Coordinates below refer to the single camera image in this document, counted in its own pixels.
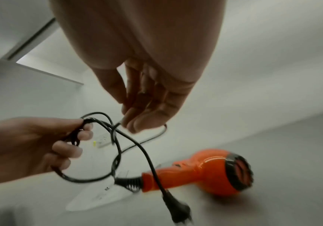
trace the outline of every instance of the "human hand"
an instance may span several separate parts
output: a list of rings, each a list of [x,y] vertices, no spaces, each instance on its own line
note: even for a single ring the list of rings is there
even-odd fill
[[[51,172],[52,166],[67,169],[70,158],[80,157],[82,149],[62,139],[82,123],[83,119],[59,118],[0,121],[0,183]],[[86,124],[78,139],[91,139],[92,127]]]
[[[202,75],[224,0],[50,0],[57,21],[102,87],[123,104],[130,132],[165,124]],[[127,86],[117,71],[126,66]]]

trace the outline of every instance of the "tangled cord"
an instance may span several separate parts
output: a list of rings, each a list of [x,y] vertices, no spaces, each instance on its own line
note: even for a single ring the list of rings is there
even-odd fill
[[[107,123],[105,121],[98,120],[96,118],[86,118],[88,116],[96,115],[96,114],[104,115],[108,119],[109,123]],[[101,176],[101,177],[98,177],[98,178],[92,178],[92,179],[76,179],[76,178],[69,177],[69,176],[65,175],[64,173],[62,173],[62,171],[59,168],[53,167],[52,169],[60,177],[62,177],[63,179],[65,179],[67,181],[73,182],[73,183],[91,183],[91,182],[104,180],[104,179],[106,179],[106,178],[108,178],[110,176],[112,176],[114,179],[116,179],[115,171],[117,170],[117,168],[118,168],[118,166],[120,164],[121,155],[124,152],[132,149],[133,147],[138,147],[143,152],[143,154],[145,155],[146,160],[147,160],[147,162],[148,162],[148,164],[150,166],[151,172],[152,172],[152,174],[154,176],[154,180],[155,180],[156,184],[158,185],[160,191],[162,192],[163,196],[167,195],[167,192],[165,191],[164,187],[160,183],[159,177],[158,177],[158,175],[157,175],[157,173],[155,171],[155,168],[153,166],[153,163],[150,160],[150,157],[149,157],[148,153],[146,152],[146,150],[141,145],[143,143],[146,143],[148,141],[151,141],[151,140],[156,139],[156,138],[160,137],[161,135],[163,135],[167,130],[167,125],[166,124],[164,125],[164,130],[161,131],[159,134],[157,134],[156,136],[153,136],[153,137],[151,137],[149,139],[146,139],[146,140],[139,143],[136,140],[134,140],[133,138],[131,138],[130,136],[123,133],[122,131],[118,130],[117,127],[120,125],[120,123],[117,123],[117,124],[114,125],[112,119],[107,114],[105,114],[103,112],[92,112],[92,113],[89,113],[89,114],[86,114],[86,115],[82,116],[81,118],[84,119],[83,124],[78,129],[74,130],[71,134],[69,134],[69,136],[66,138],[66,140],[70,140],[73,145],[79,146],[80,140],[77,138],[78,133],[83,129],[83,126],[85,124],[95,122],[95,123],[98,123],[99,125],[103,126],[110,133],[112,144],[116,145],[117,150],[118,150],[118,155],[115,157],[115,159],[112,162],[111,172],[109,172],[108,174],[106,174],[104,176]],[[119,144],[119,141],[117,139],[116,133],[119,133],[120,135],[122,135],[126,139],[130,140],[131,142],[134,143],[134,145],[131,145],[131,146],[125,148],[124,150],[122,150],[120,148],[120,144]],[[128,190],[132,191],[132,192],[136,192],[136,191],[138,191],[140,189],[140,188],[137,188],[136,186],[135,187],[126,187],[126,188]]]

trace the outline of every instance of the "power outlet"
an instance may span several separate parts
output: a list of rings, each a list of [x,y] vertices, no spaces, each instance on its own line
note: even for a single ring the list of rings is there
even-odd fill
[[[110,133],[105,133],[101,136],[96,137],[95,141],[93,142],[93,146],[96,148],[102,148],[108,146],[112,143],[110,139]]]

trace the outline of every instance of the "person's left hand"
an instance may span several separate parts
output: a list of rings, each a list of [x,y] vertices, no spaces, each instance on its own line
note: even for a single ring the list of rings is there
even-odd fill
[[[80,127],[83,119],[13,118],[0,121],[0,183],[67,169],[80,147],[62,141]],[[78,133],[79,140],[93,137],[92,124]]]

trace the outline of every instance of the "hair dryer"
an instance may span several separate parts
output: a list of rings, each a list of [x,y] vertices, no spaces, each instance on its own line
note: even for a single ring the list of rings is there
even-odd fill
[[[202,190],[220,196],[237,194],[253,183],[247,161],[219,149],[199,151],[189,159],[156,169],[156,172],[165,189],[196,183]],[[115,184],[128,189],[134,186],[143,192],[159,189],[151,172],[144,172],[139,178],[116,178]]]

